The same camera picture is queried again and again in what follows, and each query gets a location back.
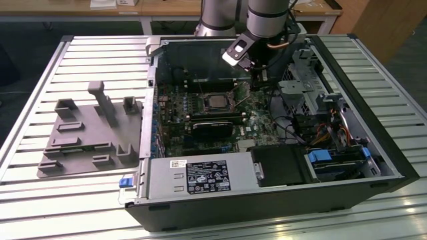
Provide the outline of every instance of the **gray holder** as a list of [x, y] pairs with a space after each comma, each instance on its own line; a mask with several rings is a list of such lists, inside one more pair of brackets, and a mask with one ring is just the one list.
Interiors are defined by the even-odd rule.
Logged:
[[142, 103], [132, 96], [112, 103], [101, 81], [89, 82], [87, 92], [97, 105], [77, 106], [71, 99], [57, 100], [38, 178], [138, 165]]

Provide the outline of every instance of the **floor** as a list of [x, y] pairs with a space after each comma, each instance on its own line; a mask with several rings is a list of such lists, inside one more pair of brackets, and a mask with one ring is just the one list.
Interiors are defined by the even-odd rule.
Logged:
[[[196, 22], [153, 23], [153, 34], [192, 34]], [[0, 45], [19, 71], [19, 80], [0, 86], [0, 145], [2, 144], [50, 56], [63, 35], [141, 35], [137, 22], [54, 22], [46, 31], [38, 22], [0, 23]], [[386, 69], [427, 110], [427, 19], [406, 39]]]

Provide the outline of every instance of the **wooden cabinet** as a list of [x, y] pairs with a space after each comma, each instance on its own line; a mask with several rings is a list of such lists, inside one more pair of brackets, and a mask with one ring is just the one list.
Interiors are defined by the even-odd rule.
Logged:
[[330, 34], [353, 33], [384, 64], [427, 15], [427, 0], [336, 0], [342, 8]]

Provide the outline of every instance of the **blue tab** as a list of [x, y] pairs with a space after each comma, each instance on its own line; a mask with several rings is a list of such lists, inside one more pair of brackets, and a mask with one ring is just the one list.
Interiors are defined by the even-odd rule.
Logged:
[[365, 158], [369, 158], [369, 157], [370, 157], [370, 152], [369, 152], [369, 149], [368, 149], [366, 147], [364, 147], [364, 148], [361, 149], [361, 152], [362, 152], [362, 155], [364, 155]]
[[118, 187], [121, 189], [132, 188], [133, 187], [133, 177], [121, 178], [118, 181]]
[[308, 159], [309, 159], [310, 163], [313, 163], [316, 161], [316, 156], [314, 156], [314, 154], [312, 152], [308, 153]]
[[308, 154], [309, 162], [316, 162], [316, 161], [330, 161], [332, 157], [329, 154], [328, 150], [313, 150]]

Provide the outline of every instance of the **aluminum work table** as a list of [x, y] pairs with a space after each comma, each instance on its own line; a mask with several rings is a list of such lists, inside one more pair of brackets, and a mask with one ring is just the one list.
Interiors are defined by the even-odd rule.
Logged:
[[[59, 42], [0, 150], [0, 239], [421, 239], [427, 234], [427, 117], [358, 40], [320, 37], [420, 179], [353, 208], [172, 232], [146, 232], [124, 210], [134, 169], [38, 179], [57, 99], [94, 104], [87, 81], [102, 80], [113, 102], [144, 102], [146, 36], [74, 36]], [[329, 85], [337, 87], [328, 77]]]

